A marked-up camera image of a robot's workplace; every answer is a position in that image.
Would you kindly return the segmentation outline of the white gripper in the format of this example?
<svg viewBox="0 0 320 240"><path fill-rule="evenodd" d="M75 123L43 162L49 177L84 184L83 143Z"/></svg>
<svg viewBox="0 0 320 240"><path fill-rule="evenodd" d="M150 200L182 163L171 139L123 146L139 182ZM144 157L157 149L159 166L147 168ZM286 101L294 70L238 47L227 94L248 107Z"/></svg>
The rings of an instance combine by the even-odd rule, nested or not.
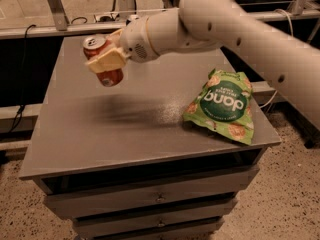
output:
<svg viewBox="0 0 320 240"><path fill-rule="evenodd" d="M154 51L147 35L148 17L135 19L122 30L118 29L106 36L116 47L122 47L129 58L138 63L156 60L159 55ZM120 69L126 65L128 56L122 48L112 48L94 56L86 66L95 74Z"/></svg>

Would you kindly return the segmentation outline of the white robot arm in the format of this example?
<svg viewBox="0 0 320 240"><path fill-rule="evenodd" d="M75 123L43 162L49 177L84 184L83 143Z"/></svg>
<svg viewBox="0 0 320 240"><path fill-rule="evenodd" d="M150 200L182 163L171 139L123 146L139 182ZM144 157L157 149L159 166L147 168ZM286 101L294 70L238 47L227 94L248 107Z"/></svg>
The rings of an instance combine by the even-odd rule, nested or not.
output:
<svg viewBox="0 0 320 240"><path fill-rule="evenodd" d="M180 0L177 8L136 19L106 39L111 45L86 62L94 73L224 46L320 129L320 50L254 19L234 0Z"/></svg>

